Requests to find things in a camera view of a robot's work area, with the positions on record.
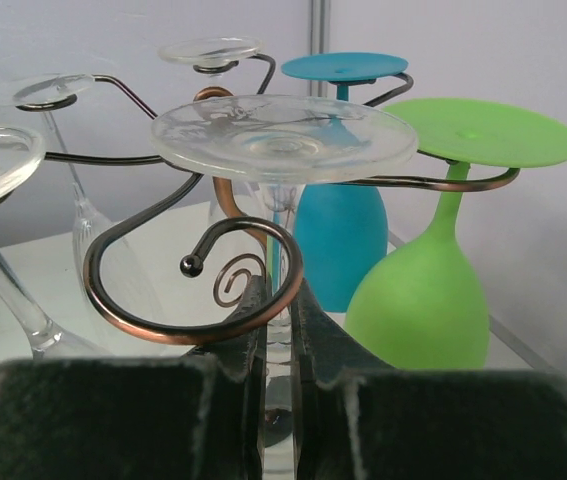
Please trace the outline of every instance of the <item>white surface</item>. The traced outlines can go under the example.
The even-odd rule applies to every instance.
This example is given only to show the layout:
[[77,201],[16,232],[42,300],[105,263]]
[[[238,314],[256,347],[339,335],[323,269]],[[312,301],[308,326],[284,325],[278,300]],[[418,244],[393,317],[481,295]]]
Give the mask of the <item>white surface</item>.
[[[41,73],[110,74],[162,113],[189,103],[209,80],[191,67],[161,60],[160,46],[216,35],[263,41],[279,64],[309,52],[305,0],[0,0],[0,82]],[[236,94],[255,93],[267,64],[245,60],[225,75]],[[277,74],[269,92],[304,95],[307,85]],[[70,151],[95,155],[147,155],[149,120],[111,85],[98,84],[55,117]],[[0,122],[42,129],[38,114],[0,108]],[[0,208],[0,244],[71,229],[72,190],[66,167],[47,163]],[[121,220],[167,196],[184,180],[166,166],[78,167],[88,196]],[[187,199],[210,198],[199,187]]]
[[[234,232],[221,239],[218,249],[212,250],[199,278],[183,277],[179,261],[191,251],[207,227],[208,209],[207,203],[174,209],[130,236],[168,317],[177,324],[205,324],[225,318],[230,310],[218,307],[212,300],[216,273],[237,250],[254,253],[259,250],[247,235]],[[70,234],[34,240],[1,251],[48,315],[72,332],[95,340],[78,290]],[[243,285],[244,282],[237,280],[237,288],[242,289]],[[342,322],[338,315],[334,318]],[[188,350],[188,347],[169,348],[169,353],[175,355]],[[29,356],[24,334],[0,300],[0,362]],[[526,368],[527,364],[492,336],[488,367]]]
[[[410,62],[415,86],[401,98],[501,101],[567,123],[565,1],[333,0],[332,15],[331,51],[379,51]],[[368,100],[388,85],[398,82],[353,88],[351,98]],[[474,178],[497,172],[472,170]],[[441,175],[445,165],[420,157],[405,171]],[[417,190],[383,195],[390,229],[406,241],[424,229],[437,200]],[[458,233],[494,317],[567,374],[567,163],[466,195]]]

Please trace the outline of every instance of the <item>upside-down wine glass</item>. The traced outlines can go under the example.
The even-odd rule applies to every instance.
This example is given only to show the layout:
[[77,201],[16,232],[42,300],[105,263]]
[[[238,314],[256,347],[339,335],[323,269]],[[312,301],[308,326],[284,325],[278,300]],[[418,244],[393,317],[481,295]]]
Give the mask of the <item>upside-down wine glass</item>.
[[[470,166],[539,168],[567,161],[567,126],[520,107],[469,98],[418,98],[386,108],[414,127],[419,151],[450,163],[447,179]],[[430,225],[380,261],[361,282],[345,330],[405,369],[485,365],[489,311],[478,275],[456,239],[463,194],[444,192]]]
[[[92,87],[94,82],[94,77],[88,74],[53,73],[2,83],[0,106],[39,112],[51,141],[57,144],[61,153],[69,153],[52,111],[74,104],[77,94]],[[87,299],[81,277],[85,254],[92,241],[114,223],[90,202],[75,166],[68,163],[64,170],[74,193],[75,217],[72,228],[74,267],[81,295],[99,343],[115,355],[160,355],[166,350],[165,346],[126,335],[114,328],[103,320]],[[103,278],[107,282],[108,291],[111,291],[117,302],[124,305],[128,311],[157,323],[167,323],[156,292],[125,238],[113,245],[104,258]]]
[[[206,120],[199,114],[202,104],[214,113]],[[258,182],[270,216],[292,232],[306,184],[392,173],[413,156],[417,141],[409,125],[373,108],[317,97],[251,95],[171,110],[153,122],[152,143],[176,166]],[[268,251],[278,249],[268,245]],[[285,257],[278,258],[279,264],[270,265],[279,272],[273,290],[285,276]],[[274,334],[268,334],[268,383],[279,381],[277,395],[266,396],[266,415],[291,413],[289,312],[268,330]],[[285,433],[283,441],[265,445],[268,474],[293,470],[291,429]]]
[[[0,203],[34,173],[44,156],[44,141],[37,132],[0,127]],[[107,354],[52,321],[17,279],[1,253],[0,297],[25,332],[35,359]]]
[[[233,95],[224,85],[225,74],[238,66],[239,61],[257,55],[262,46],[260,40],[251,37],[209,37],[163,46],[159,48],[158,55],[168,63],[192,67],[196,73],[207,78],[207,85],[194,95],[194,101],[201,101],[212,97]],[[254,182],[229,182],[227,179],[214,178],[213,188],[214,193],[208,210],[208,225],[228,218],[228,212],[224,211],[224,207],[221,206],[219,196],[221,198],[228,195],[233,197],[231,201],[225,202],[225,208],[235,203],[239,211],[233,211],[230,214],[245,213],[256,217],[264,216],[262,201],[256,195],[258,186]],[[253,266],[262,265],[263,255],[258,253],[261,247],[263,246],[257,239],[246,235],[245,232],[229,233],[219,239],[212,255],[229,260],[224,268],[225,273],[219,274],[217,278],[219,285],[232,267],[239,263],[245,263],[247,266],[245,260],[256,261],[257,265]],[[245,267],[236,270],[236,272],[244,273],[247,271],[250,270]],[[228,282],[215,289],[214,292],[216,303],[224,308],[234,306],[239,302],[244,285],[241,282],[229,280],[233,277],[228,276],[227,278]]]

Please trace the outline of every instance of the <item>black metal wire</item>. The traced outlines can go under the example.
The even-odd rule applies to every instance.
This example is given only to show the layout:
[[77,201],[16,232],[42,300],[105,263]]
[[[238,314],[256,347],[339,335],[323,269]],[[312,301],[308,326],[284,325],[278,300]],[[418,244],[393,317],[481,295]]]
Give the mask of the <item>black metal wire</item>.
[[201,65],[193,65],[192,68],[196,73],[202,73],[204,75],[219,75],[221,73],[229,72],[238,64],[239,64],[238,60],[233,60],[220,67],[202,67]]
[[119,90],[121,90],[127,98],[132,100],[134,104],[137,107],[139,107],[143,111],[143,113],[145,113],[152,120],[158,117],[157,113],[154,110],[152,110],[152,108],[150,108],[150,106],[147,103],[141,100],[141,97],[139,97],[136,93],[134,93],[130,87],[125,85],[118,78],[113,77],[112,75],[92,75],[92,77],[94,78],[95,82],[109,83],[111,85],[114,85]]
[[256,55],[252,55],[249,58],[253,58],[255,60],[262,60],[264,62],[267,62],[269,65],[267,68],[267,73],[265,74],[265,78],[263,79],[263,82],[261,82],[261,86],[256,92],[257,95],[262,95],[265,93],[265,90],[267,90],[267,87],[270,85],[270,82],[272,81],[272,77],[276,72],[276,60],[274,60],[269,55],[265,55],[263,53],[257,53]]
[[142,157],[97,157],[93,155],[76,155],[74,153],[60,152],[47,152],[45,154],[45,160],[103,167],[131,167],[137,165],[165,163],[165,160],[158,155],[147,155]]
[[367,107],[377,107],[380,104],[385,103],[388,100],[398,95],[401,95],[402,93],[407,92],[409,89],[411,89],[414,86],[414,79],[407,73],[399,73],[393,76],[396,78],[400,78],[405,82],[405,84],[401,85],[400,87],[396,87],[390,90],[389,92],[384,93],[383,95],[379,95],[378,97],[375,97],[372,100],[365,102],[363,105]]
[[61,100],[56,100],[49,103],[27,103],[24,105],[17,105],[16,108],[24,112],[51,112],[53,110],[59,110],[61,108],[69,107],[74,105],[78,97],[76,94],[69,95]]
[[508,185],[520,173],[519,168],[509,168],[505,173],[495,177],[479,180],[446,180],[444,178],[429,178],[416,176],[378,176],[342,182],[344,185],[362,185],[368,187],[404,187],[435,190],[437,192],[485,192]]

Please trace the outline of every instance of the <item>white wall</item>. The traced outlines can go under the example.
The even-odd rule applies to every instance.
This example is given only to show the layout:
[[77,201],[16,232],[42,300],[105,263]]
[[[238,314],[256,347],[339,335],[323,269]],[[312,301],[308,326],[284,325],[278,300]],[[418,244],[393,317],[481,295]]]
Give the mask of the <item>white wall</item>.
[[[218,35],[260,38],[263,53],[281,64],[309,52],[309,2],[0,0],[0,82],[50,72],[111,74],[160,113],[189,103],[207,83],[189,67],[161,61],[157,47]],[[254,93],[266,68],[241,62],[226,75],[226,86]],[[307,85],[277,73],[269,92],[303,95]],[[110,85],[96,85],[55,116],[75,153],[152,153],[148,119]],[[43,128],[38,115],[13,108],[0,109],[0,121]],[[44,164],[0,207],[0,245],[71,230],[66,170]],[[167,196],[186,178],[165,166],[79,167],[79,175],[96,207],[114,220]],[[210,188],[197,187],[187,202],[209,198]]]
[[[333,0],[331,51],[403,56],[415,86],[403,98],[463,96],[501,101],[567,123],[567,1]],[[357,87],[364,101],[388,83]],[[473,176],[495,169],[474,168]],[[442,174],[419,157],[406,171]],[[385,191],[390,227],[420,233],[437,196]],[[502,190],[468,194],[459,241],[478,270],[492,312],[567,372],[567,164],[524,171]]]

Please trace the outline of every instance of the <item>glass stem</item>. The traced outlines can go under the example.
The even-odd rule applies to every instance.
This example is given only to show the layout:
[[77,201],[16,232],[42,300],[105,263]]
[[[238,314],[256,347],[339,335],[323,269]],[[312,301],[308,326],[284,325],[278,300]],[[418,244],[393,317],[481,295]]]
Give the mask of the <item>glass stem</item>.
[[213,73],[207,75],[207,85],[208,87],[223,87],[223,79],[225,75],[223,73]]
[[[67,145],[65,144],[65,140],[63,140],[63,136],[61,135],[61,130],[59,130],[59,126],[56,123],[56,120],[54,120],[52,112],[43,112],[43,119],[45,120],[45,126],[47,127],[48,131],[52,134],[52,136],[59,144],[61,153],[69,153]],[[79,174],[76,171],[76,167],[72,163],[68,163],[67,166],[70,174],[70,181],[74,190],[74,201],[78,206],[80,206],[80,204],[87,199],[87,196],[85,195],[85,190],[83,189],[83,185],[81,184],[81,179],[79,178]]]
[[[450,165],[445,178],[447,180],[465,180],[469,171],[469,163],[457,162]],[[440,240],[454,240],[456,238],[456,219],[459,215],[462,199],[462,193],[441,193],[434,218],[427,227],[427,232],[430,235],[435,235]]]
[[[290,233],[303,186],[261,185],[265,206],[272,220]],[[268,237],[268,277],[272,291],[287,275],[287,258],[278,242]],[[292,331],[289,309],[284,309],[267,327],[267,386],[265,389],[264,471],[289,475],[294,469],[292,442],[292,388],[290,361]]]
[[21,324],[33,347],[48,341],[56,325],[21,285],[1,253],[0,297]]
[[350,99],[350,86],[349,85],[337,85],[336,86],[336,99],[348,101]]

